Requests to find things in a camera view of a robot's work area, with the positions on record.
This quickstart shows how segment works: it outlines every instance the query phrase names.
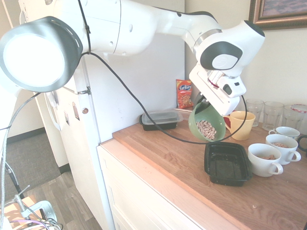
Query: yellow cup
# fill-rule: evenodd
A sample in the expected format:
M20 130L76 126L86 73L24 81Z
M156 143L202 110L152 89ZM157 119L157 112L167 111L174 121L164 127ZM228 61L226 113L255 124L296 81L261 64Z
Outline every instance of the yellow cup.
M230 115L224 117L230 120L230 127L226 124L226 128L231 133L234 133L243 123L245 111L234 111ZM255 118L255 115L248 112L244 125L232 137L236 140L247 140Z

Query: baseboard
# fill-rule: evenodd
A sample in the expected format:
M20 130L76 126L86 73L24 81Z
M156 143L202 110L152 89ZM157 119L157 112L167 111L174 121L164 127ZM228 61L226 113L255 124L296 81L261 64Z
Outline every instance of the baseboard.
M70 172L71 171L71 167L68 164L64 164L63 166L59 167L59 172L61 174L65 173L65 172Z
M22 133L22 134L10 137L10 138L8 138L7 143L11 144L11 143L14 143L14 142L17 142L17 141L20 141L20 140L24 140L24 139L27 139L27 138L31 138L31 137L34 137L36 135L43 134L43 133L46 133L45 127L38 128L38 129L29 131L29 132L26 132L26 133Z

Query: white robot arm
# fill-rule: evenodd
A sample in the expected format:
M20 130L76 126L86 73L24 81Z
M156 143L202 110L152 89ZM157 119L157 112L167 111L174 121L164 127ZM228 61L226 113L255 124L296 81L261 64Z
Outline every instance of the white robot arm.
M264 33L254 24L243 21L223 30L207 12L185 14L129 0L81 3L90 26L92 51L130 56L142 52L155 33L180 36L197 59L190 79L220 114L232 112L245 93L240 73L264 41ZM19 88L49 92L62 87L73 75L81 53L88 51L78 2L53 0L44 7L44 15L34 17L40 9L23 6L28 23L0 40L0 85L13 87L11 95ZM0 128L6 125L1 122Z

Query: picture frame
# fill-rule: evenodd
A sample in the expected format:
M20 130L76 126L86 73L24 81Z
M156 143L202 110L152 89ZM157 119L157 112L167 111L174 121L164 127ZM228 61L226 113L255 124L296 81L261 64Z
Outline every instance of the picture frame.
M262 30L307 27L307 0L251 0L249 21Z

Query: white refrigerator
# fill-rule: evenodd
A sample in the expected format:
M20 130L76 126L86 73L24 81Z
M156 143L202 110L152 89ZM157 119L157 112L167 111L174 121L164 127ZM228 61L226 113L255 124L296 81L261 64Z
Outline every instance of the white refrigerator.
M33 0L19 0L22 6ZM139 0L156 7L184 11L184 0ZM157 34L133 57L99 54L122 78L147 111L176 107L176 79L184 79L184 42ZM53 92L54 120L78 191L103 230L114 230L97 146L112 133L138 122L143 110L116 77L94 56L83 56L73 78Z

